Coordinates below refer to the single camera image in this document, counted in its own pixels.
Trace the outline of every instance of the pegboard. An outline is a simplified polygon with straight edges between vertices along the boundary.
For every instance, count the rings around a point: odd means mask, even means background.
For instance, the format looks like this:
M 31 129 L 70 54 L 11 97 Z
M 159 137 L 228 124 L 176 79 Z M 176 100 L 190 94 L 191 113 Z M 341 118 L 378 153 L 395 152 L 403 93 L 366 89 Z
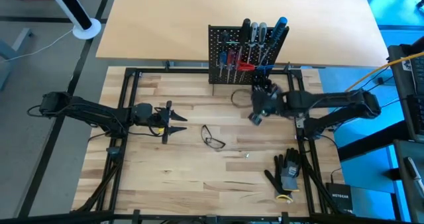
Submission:
M 245 72 L 243 79 L 240 80 L 240 77 L 242 76 L 242 71 L 237 71 L 237 78 L 234 82 L 234 76 L 236 74 L 235 70 L 235 64 L 232 65 L 232 69 L 230 71 L 230 78 L 229 82 L 227 83 L 227 77 L 228 77 L 228 69 L 227 65 L 224 65 L 224 68 L 222 70 L 221 76 L 219 76 L 219 53 L 222 51 L 222 43 L 220 42 L 220 35 L 222 32 L 227 31 L 229 34 L 229 41 L 224 46 L 224 51 L 228 52 L 229 49 L 234 50 L 235 52 L 239 52 L 240 50 L 240 43 L 239 43 L 239 34 L 240 34 L 241 27 L 216 27 L 209 25 L 209 83 L 210 84 L 239 84 L 239 85 L 251 85 L 252 84 L 252 77 L 253 75 L 262 76 L 263 71 L 251 71 L 251 72 Z M 272 29 L 267 28 L 266 31 L 266 37 L 265 37 L 265 46 L 262 49 L 261 56 L 264 55 L 266 49 L 268 48 L 267 44 L 272 34 Z M 278 54 L 280 53 L 280 49 L 284 43 L 284 40 L 286 39 L 287 33 L 289 32 L 289 27 L 286 27 L 286 29 L 283 32 L 283 35 L 280 37 L 279 41 L 277 42 L 277 45 L 270 49 L 269 53 L 265 57 L 264 61 L 262 62 L 262 65 L 273 65 L 275 64 L 275 61 L 278 57 Z M 242 56 L 241 61 L 247 62 L 248 60 L 248 53 L 249 53 L 249 46 L 248 42 L 244 44 L 243 50 L 242 50 Z M 258 46 L 258 35 L 256 35 L 254 46 L 252 47 L 252 52 L 250 53 L 250 64 L 254 64 L 255 66 L 259 63 L 259 46 Z

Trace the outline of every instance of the concrete floor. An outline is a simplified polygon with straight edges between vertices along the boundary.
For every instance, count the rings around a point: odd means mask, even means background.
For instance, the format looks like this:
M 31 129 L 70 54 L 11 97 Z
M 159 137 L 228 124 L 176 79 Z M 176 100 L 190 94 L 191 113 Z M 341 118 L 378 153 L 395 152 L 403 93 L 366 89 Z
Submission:
M 94 17 L 101 0 L 80 1 L 89 15 Z M 409 3 L 402 3 L 402 1 L 409 0 L 396 0 L 396 3 L 390 0 L 377 0 L 378 3 L 375 0 L 368 1 L 379 25 L 424 25 L 422 17 L 416 15 L 412 8 L 407 6 Z M 108 17 L 112 3 L 113 0 L 108 0 L 105 11 L 101 16 L 102 18 Z M 395 11 L 397 15 L 400 15 L 402 11 L 407 11 L 410 16 L 398 16 L 396 21 L 394 21 L 393 12 L 391 11 Z M 19 0 L 0 0 L 0 18 L 1 16 L 65 17 L 54 1 Z M 24 27 L 31 28 L 35 35 L 31 38 L 25 51 L 26 53 L 34 52 L 50 44 L 72 28 L 71 24 L 67 23 L 0 22 L 0 39 L 11 44 Z M 387 45 L 412 42 L 420 34 L 422 34 L 422 31 L 382 31 Z M 99 101 L 108 66 L 161 65 L 161 62 L 140 60 L 96 59 L 95 52 L 99 46 L 100 38 L 101 34 L 94 39 L 91 45 L 74 95 L 94 102 Z M 34 167 L 40 157 L 40 151 L 52 125 L 52 121 L 48 119 L 27 116 L 26 110 L 33 105 L 39 104 L 44 93 L 64 91 L 67 88 L 77 61 L 80 59 L 84 44 L 84 41 L 68 35 L 48 50 L 20 59 L 9 77 L 5 90 L 0 93 L 0 120 L 2 121 L 0 123 L 0 136 L 3 137 L 3 155 L 0 158 L 0 173 L 3 174 L 3 178 L 0 179 L 0 219 L 14 217 L 17 214 L 16 211 L 22 201 L 23 192 L 26 190 L 30 177 L 34 172 Z M 326 76 L 333 78 L 322 79 L 325 91 L 331 92 L 333 91 L 332 89 L 340 91 L 350 85 L 352 82 L 346 81 L 346 76 L 343 75 L 346 72 L 349 73 L 349 77 L 352 80 L 355 80 L 366 73 L 366 70 L 339 71 L 332 68 L 321 71 L 321 79 Z M 396 91 L 392 88 L 381 88 L 379 91 L 376 89 L 381 103 L 384 104 L 396 97 Z M 393 113 L 397 114 L 394 117 L 399 117 L 399 107 L 396 108 L 396 104 L 387 108 L 393 109 Z M 379 118 L 373 124 L 387 126 L 390 125 L 390 122 L 392 120 L 388 121 L 385 118 Z M 357 131 L 358 127 L 361 126 L 356 122 L 350 123 L 338 132 L 343 130 Z M 31 215 L 69 212 L 80 176 L 90 130 L 90 127 L 80 121 L 65 120 L 32 207 Z M 365 135 L 363 129 L 354 132 L 354 135 L 351 136 L 337 133 L 336 138 L 339 144 L 346 144 L 350 140 L 359 139 L 361 135 Z M 368 157 L 369 160 L 376 160 L 376 168 L 365 170 L 365 167 L 363 167 L 361 173 L 364 173 L 366 177 L 374 177 L 375 174 L 379 174 L 380 170 L 386 167 L 386 160 L 381 158 L 382 155 Z M 388 184 L 387 180 L 377 179 L 360 182 L 365 179 L 355 174 L 358 173 L 358 167 L 355 164 L 343 164 L 343 173 L 346 182 L 353 186 L 385 192 L 393 189 L 393 185 Z

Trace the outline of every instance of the black glove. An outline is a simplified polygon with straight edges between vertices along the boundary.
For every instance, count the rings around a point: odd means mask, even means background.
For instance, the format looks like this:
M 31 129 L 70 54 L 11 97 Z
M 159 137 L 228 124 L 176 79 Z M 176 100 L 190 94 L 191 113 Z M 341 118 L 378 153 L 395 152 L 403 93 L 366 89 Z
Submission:
M 281 169 L 281 183 L 283 190 L 298 192 L 296 178 L 300 172 L 300 154 L 294 148 L 288 148 L 286 152 L 286 159 L 284 159 L 284 165 Z
M 280 159 L 277 156 L 274 156 L 274 164 L 276 165 L 276 173 L 274 177 L 269 170 L 265 170 L 264 173 L 276 190 L 276 199 L 285 199 L 288 203 L 291 203 L 293 201 L 292 192 L 283 190 L 282 178 L 280 174 L 284 162 L 283 156 L 280 156 Z

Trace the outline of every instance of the black eyeglasses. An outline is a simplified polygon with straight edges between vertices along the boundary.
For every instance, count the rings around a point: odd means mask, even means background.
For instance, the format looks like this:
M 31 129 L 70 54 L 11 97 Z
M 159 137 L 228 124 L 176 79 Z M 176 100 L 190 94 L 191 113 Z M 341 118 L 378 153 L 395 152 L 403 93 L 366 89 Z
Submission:
M 224 148 L 226 145 L 224 142 L 212 138 L 211 131 L 209 131 L 206 125 L 201 127 L 201 139 L 207 146 L 214 148 L 215 150 Z

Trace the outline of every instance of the light wooden desk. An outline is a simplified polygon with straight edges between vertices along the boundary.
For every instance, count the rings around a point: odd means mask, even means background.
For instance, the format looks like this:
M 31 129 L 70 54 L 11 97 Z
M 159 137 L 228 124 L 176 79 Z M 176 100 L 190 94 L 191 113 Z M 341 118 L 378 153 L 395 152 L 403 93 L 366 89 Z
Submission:
M 207 26 L 290 31 L 277 64 L 377 67 L 388 52 L 367 0 L 115 0 L 98 58 L 208 61 Z
M 109 67 L 101 104 L 117 106 L 124 71 L 124 67 Z M 322 92 L 316 70 L 305 70 L 303 74 L 307 91 Z M 247 119 L 251 108 L 237 109 L 231 105 L 229 96 L 240 86 L 215 85 L 212 96 L 207 76 L 143 74 L 135 103 L 163 107 L 167 100 L 172 100 L 175 111 L 188 119 L 172 124 L 188 129 L 170 136 L 168 144 L 161 144 L 161 139 L 155 137 L 129 136 L 116 213 L 140 209 L 143 214 L 153 215 L 280 216 L 287 211 L 291 217 L 308 216 L 302 174 L 297 179 L 301 191 L 293 194 L 295 202 L 291 204 L 274 199 L 274 188 L 264 175 L 265 169 L 274 169 L 274 155 L 285 154 L 289 147 L 298 148 L 293 121 L 269 117 L 255 127 Z M 288 90 L 286 75 L 272 75 L 271 79 Z M 317 116 L 326 113 L 326 109 L 311 111 L 311 115 Z M 227 143 L 224 150 L 215 152 L 203 143 L 200 132 L 204 124 L 214 138 Z M 132 132 L 147 130 L 131 127 Z M 94 129 L 92 135 L 99 133 L 102 131 Z M 100 183 L 108 146 L 107 137 L 88 144 L 73 208 L 81 206 Z M 316 147 L 323 182 L 329 182 L 330 173 L 340 168 L 337 149 L 327 139 L 317 140 Z M 335 180 L 344 182 L 340 172 L 335 173 Z M 315 210 L 319 211 L 317 191 L 311 183 Z

